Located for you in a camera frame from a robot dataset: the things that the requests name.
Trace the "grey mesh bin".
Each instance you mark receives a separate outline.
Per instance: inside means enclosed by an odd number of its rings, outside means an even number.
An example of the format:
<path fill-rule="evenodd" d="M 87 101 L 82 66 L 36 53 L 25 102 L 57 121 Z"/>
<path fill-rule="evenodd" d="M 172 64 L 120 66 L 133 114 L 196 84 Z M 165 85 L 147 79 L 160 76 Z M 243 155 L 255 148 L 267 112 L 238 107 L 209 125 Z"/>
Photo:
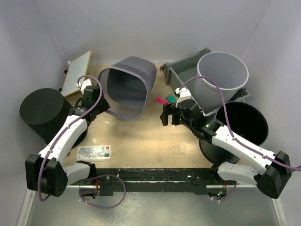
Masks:
<path fill-rule="evenodd" d="M 110 108 L 106 113 L 128 121 L 139 119 L 156 79 L 156 66 L 146 59 L 130 56 L 99 75 L 103 96 Z"/>

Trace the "black ribbed bin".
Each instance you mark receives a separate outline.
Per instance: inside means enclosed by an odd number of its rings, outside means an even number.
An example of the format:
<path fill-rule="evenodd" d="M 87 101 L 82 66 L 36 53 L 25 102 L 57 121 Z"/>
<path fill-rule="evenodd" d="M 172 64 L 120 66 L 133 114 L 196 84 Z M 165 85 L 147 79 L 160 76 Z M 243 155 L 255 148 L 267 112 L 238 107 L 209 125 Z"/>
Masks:
<path fill-rule="evenodd" d="M 64 125 L 72 105 L 56 89 L 42 88 L 21 103 L 22 120 L 49 144 Z"/>

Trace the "black smooth round bin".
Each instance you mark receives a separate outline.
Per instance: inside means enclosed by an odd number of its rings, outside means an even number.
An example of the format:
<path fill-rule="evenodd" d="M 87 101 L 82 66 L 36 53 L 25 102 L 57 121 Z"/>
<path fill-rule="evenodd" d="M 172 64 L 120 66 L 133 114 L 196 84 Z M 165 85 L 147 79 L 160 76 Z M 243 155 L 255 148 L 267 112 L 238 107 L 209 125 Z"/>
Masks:
<path fill-rule="evenodd" d="M 243 102 L 228 102 L 226 110 L 232 131 L 255 145 L 261 145 L 268 137 L 268 123 L 255 107 Z M 204 157 L 211 163 L 227 161 L 237 163 L 240 159 L 230 152 L 200 140 L 199 146 Z"/>

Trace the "light grey round bin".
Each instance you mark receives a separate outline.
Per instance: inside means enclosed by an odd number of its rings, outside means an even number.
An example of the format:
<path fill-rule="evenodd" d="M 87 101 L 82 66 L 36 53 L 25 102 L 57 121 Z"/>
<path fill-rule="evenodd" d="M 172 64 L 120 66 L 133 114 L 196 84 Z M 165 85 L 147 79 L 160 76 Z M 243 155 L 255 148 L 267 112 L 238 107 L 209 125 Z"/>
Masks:
<path fill-rule="evenodd" d="M 243 88 L 249 79 L 247 66 L 236 56 L 225 52 L 210 52 L 197 63 L 197 76 L 202 78 L 191 82 L 190 92 L 205 113 L 222 105 L 217 87 L 224 101 L 228 102 Z"/>

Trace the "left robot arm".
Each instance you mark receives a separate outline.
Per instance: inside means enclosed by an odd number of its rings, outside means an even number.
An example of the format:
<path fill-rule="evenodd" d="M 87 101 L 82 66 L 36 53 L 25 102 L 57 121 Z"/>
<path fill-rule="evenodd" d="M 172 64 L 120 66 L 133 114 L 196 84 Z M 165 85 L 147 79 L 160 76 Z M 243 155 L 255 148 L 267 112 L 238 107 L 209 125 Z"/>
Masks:
<path fill-rule="evenodd" d="M 97 178 L 95 164 L 78 161 L 65 168 L 63 163 L 77 140 L 85 136 L 91 122 L 109 107 L 101 86 L 85 87 L 81 105 L 70 110 L 64 125 L 51 142 L 38 155 L 30 154 L 25 160 L 27 188 L 59 197 L 68 185 L 80 180 L 87 185 L 93 184 Z"/>

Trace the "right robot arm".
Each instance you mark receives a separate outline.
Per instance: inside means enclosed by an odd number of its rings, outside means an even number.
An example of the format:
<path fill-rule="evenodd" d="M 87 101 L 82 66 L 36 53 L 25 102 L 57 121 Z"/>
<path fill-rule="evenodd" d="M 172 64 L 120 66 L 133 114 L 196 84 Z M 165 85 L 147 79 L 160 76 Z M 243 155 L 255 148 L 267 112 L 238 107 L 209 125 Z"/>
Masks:
<path fill-rule="evenodd" d="M 237 181 L 256 186 L 264 195 L 277 199 L 292 176 L 289 156 L 282 151 L 274 153 L 261 148 L 236 133 L 217 119 L 204 116 L 192 99 L 163 105 L 160 116 L 163 126 L 172 116 L 173 125 L 184 125 L 194 136 L 249 162 L 249 166 L 227 161 L 209 172 L 214 184 Z"/>

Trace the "pink plastic clip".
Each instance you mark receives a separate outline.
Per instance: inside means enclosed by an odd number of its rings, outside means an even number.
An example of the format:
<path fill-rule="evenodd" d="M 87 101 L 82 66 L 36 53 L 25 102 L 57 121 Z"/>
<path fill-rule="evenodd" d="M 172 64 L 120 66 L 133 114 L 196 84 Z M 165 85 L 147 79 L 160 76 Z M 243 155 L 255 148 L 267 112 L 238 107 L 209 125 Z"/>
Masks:
<path fill-rule="evenodd" d="M 156 97 L 155 100 L 162 105 L 169 104 L 168 100 L 164 100 L 161 97 Z"/>

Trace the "green small box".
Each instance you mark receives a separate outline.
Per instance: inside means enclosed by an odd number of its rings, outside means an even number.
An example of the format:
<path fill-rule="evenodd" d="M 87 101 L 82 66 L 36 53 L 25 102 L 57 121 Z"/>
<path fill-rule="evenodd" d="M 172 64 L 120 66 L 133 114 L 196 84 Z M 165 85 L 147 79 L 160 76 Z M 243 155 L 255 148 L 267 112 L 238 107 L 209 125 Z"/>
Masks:
<path fill-rule="evenodd" d="M 166 101 L 168 101 L 169 103 L 175 103 L 176 102 L 176 97 L 174 95 L 168 95 L 166 96 Z"/>

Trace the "grey plastic tray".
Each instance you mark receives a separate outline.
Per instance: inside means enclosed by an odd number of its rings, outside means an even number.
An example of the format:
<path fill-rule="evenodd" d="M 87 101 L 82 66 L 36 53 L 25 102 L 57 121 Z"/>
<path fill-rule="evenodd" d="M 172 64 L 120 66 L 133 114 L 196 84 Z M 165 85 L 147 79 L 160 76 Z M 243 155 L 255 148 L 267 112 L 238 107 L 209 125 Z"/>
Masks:
<path fill-rule="evenodd" d="M 187 88 L 190 91 L 190 88 L 192 87 L 191 82 L 194 81 L 195 79 L 202 78 L 201 76 L 199 76 L 199 77 L 197 76 L 197 63 L 198 63 L 199 59 L 202 56 L 204 56 L 205 54 L 210 53 L 210 52 L 212 52 L 210 49 L 205 48 L 205 49 L 203 49 L 189 57 L 183 58 L 179 61 L 163 64 L 160 67 L 160 70 L 163 72 L 163 74 L 165 76 L 166 85 L 170 85 L 172 87 L 172 89 L 177 89 L 181 85 L 183 85 L 185 88 Z M 222 99 L 222 104 L 223 104 L 223 102 L 225 102 L 225 101 L 224 101 L 222 92 L 219 87 L 217 87 L 217 90 L 220 93 L 220 96 Z M 243 88 L 239 89 L 229 101 L 243 101 L 250 95 L 251 95 L 250 92 L 244 86 Z M 214 114 L 219 109 L 219 108 L 216 108 L 209 113 L 205 113 L 200 106 L 199 106 L 199 108 L 206 115 Z"/>

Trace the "yellow edged whiteboard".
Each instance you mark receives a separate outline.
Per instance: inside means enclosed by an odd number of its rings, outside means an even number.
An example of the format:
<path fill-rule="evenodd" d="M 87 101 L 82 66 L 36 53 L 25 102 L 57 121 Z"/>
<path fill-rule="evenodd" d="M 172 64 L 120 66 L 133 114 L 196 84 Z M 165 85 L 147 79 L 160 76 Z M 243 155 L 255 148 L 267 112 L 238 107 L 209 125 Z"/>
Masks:
<path fill-rule="evenodd" d="M 80 91 L 80 88 L 77 86 L 78 79 L 80 76 L 87 74 L 91 54 L 92 51 L 88 51 L 87 53 L 70 62 L 61 91 L 61 94 L 64 97 Z"/>

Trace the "white printed card package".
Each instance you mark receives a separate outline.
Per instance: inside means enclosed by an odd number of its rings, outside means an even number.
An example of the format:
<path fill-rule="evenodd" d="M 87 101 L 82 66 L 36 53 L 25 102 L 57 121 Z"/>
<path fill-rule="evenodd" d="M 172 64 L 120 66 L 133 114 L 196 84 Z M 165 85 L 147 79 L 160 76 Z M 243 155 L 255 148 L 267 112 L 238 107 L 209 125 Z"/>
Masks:
<path fill-rule="evenodd" d="M 77 152 L 77 161 L 110 161 L 114 152 L 110 145 L 80 146 Z"/>

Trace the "black base frame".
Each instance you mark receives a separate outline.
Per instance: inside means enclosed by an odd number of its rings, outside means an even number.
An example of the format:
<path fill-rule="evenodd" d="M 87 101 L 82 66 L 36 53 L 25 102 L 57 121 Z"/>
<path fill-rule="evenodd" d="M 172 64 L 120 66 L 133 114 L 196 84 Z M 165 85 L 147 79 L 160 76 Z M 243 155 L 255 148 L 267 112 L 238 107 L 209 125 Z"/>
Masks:
<path fill-rule="evenodd" d="M 129 192 L 207 194 L 209 187 L 223 188 L 225 181 L 209 168 L 98 168 L 100 195 L 124 192 L 119 177 Z"/>

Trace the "aluminium rail frame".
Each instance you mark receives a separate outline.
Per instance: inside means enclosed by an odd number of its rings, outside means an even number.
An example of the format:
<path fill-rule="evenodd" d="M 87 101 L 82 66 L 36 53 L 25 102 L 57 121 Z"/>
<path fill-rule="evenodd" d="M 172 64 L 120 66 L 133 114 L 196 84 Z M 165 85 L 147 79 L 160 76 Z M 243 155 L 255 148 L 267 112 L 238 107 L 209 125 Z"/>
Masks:
<path fill-rule="evenodd" d="M 217 203 L 191 193 L 115 193 L 98 197 L 93 206 L 79 200 L 77 187 L 59 198 L 39 201 L 27 191 L 20 226 L 286 226 L 279 200 L 251 186 L 238 186 Z"/>

